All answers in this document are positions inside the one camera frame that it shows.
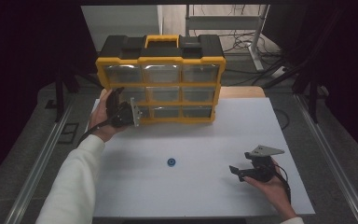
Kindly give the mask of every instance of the white shirt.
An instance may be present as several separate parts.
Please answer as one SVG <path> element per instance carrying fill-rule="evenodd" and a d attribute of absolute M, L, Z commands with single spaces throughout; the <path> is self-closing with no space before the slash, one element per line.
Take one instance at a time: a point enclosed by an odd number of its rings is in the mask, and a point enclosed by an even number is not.
<path fill-rule="evenodd" d="M 89 135 L 69 153 L 54 180 L 36 221 L 38 224 L 90 224 L 95 206 L 95 184 L 104 142 Z M 282 224 L 303 224 L 301 217 Z"/>

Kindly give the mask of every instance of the yellow storage organizer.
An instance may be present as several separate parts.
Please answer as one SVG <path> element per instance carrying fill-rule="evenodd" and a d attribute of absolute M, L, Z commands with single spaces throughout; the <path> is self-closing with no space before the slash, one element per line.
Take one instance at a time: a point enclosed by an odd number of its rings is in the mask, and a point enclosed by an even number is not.
<path fill-rule="evenodd" d="M 107 89 L 124 87 L 141 123 L 212 122 L 226 59 L 217 35 L 110 35 L 96 62 Z"/>

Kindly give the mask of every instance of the dark background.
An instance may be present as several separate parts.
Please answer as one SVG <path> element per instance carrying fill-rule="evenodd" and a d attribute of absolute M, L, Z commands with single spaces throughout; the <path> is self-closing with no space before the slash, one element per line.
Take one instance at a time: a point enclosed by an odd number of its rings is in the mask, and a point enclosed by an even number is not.
<path fill-rule="evenodd" d="M 293 64 L 306 57 L 314 43 L 309 36 L 331 7 L 298 12 L 304 20 L 296 21 L 292 42 L 282 38 L 283 31 L 275 36 L 286 40 L 287 51 L 306 46 L 288 57 Z M 79 6 L 0 1 L 0 164 L 32 115 L 38 91 L 58 73 L 68 90 L 76 91 L 73 77 L 95 73 L 96 57 Z M 345 10 L 316 65 L 319 83 L 330 92 L 326 104 L 358 142 L 358 1 Z"/>
<path fill-rule="evenodd" d="M 0 1 L 0 164 L 57 75 L 76 92 L 97 53 L 80 7 Z"/>

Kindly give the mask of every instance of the plastic drawer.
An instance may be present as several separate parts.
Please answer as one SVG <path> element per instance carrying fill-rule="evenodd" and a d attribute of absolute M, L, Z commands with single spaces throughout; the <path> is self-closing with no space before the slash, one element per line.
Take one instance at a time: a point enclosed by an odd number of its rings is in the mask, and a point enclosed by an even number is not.
<path fill-rule="evenodd" d="M 178 102 L 179 87 L 146 87 L 150 102 Z"/>
<path fill-rule="evenodd" d="M 145 87 L 125 87 L 123 92 L 120 94 L 120 102 L 130 102 L 131 97 L 134 98 L 135 102 L 146 101 Z"/>
<path fill-rule="evenodd" d="M 185 102 L 212 102 L 214 87 L 182 87 Z"/>
<path fill-rule="evenodd" d="M 184 64 L 183 78 L 184 82 L 215 82 L 219 65 L 215 64 Z"/>
<path fill-rule="evenodd" d="M 155 119 L 178 118 L 179 106 L 172 106 L 172 105 L 154 106 L 153 117 Z"/>
<path fill-rule="evenodd" d="M 150 118 L 149 107 L 147 106 L 138 106 L 139 110 L 142 112 L 142 118 Z"/>
<path fill-rule="evenodd" d="M 186 105 L 182 107 L 185 118 L 209 118 L 212 107 L 209 105 Z"/>
<path fill-rule="evenodd" d="M 144 65 L 146 82 L 173 83 L 179 82 L 180 66 L 172 64 Z"/>
<path fill-rule="evenodd" d="M 142 82 L 142 73 L 139 65 L 106 65 L 103 67 L 103 70 L 110 82 Z"/>

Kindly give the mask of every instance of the human hand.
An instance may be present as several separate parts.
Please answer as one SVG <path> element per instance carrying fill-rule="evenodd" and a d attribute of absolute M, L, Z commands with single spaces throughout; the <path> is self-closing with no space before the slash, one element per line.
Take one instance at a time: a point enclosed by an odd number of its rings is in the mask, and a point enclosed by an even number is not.
<path fill-rule="evenodd" d="M 281 171 L 278 166 L 275 166 L 275 170 L 278 174 L 281 174 Z M 257 181 L 249 176 L 246 176 L 244 180 L 250 185 L 259 189 L 261 192 L 263 192 L 267 200 L 278 211 L 283 221 L 292 217 L 297 217 L 295 210 L 289 203 L 289 199 L 284 189 L 284 185 L 277 176 L 273 176 L 272 179 L 270 179 L 270 181 L 266 183 Z"/>
<path fill-rule="evenodd" d="M 91 116 L 89 117 L 89 129 L 107 120 L 106 101 L 111 93 L 112 90 L 110 91 L 103 90 L 101 92 L 100 103 L 98 103 L 97 107 L 95 108 L 94 111 L 92 111 Z M 113 137 L 113 135 L 124 131 L 126 128 L 127 128 L 126 126 L 120 128 L 114 128 L 111 125 L 105 125 L 102 128 L 96 130 L 92 134 L 100 137 L 104 142 L 107 142 Z"/>

